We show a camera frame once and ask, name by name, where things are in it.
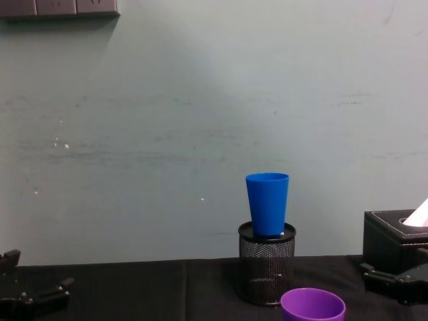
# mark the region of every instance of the purple cup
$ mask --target purple cup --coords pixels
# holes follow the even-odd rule
[[[336,294],[315,288],[290,290],[281,297],[284,321],[344,321],[346,306]]]

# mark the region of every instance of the black tablecloth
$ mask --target black tablecloth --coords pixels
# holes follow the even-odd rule
[[[322,288],[346,303],[346,321],[426,321],[428,306],[406,307],[366,292],[359,256],[296,257],[295,287]],[[61,265],[19,268],[35,290],[68,276],[76,279],[66,311],[40,320],[281,320],[280,308],[240,300],[237,259]]]

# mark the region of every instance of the wall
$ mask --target wall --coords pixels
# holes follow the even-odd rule
[[[298,255],[428,196],[428,2],[119,0],[0,27],[0,251],[237,255],[244,177],[291,176]]]

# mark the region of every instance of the black tissue box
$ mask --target black tissue box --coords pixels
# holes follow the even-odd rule
[[[376,270],[399,274],[420,260],[419,248],[428,249],[428,227],[411,227],[403,221],[415,210],[367,211],[364,214],[363,260]]]

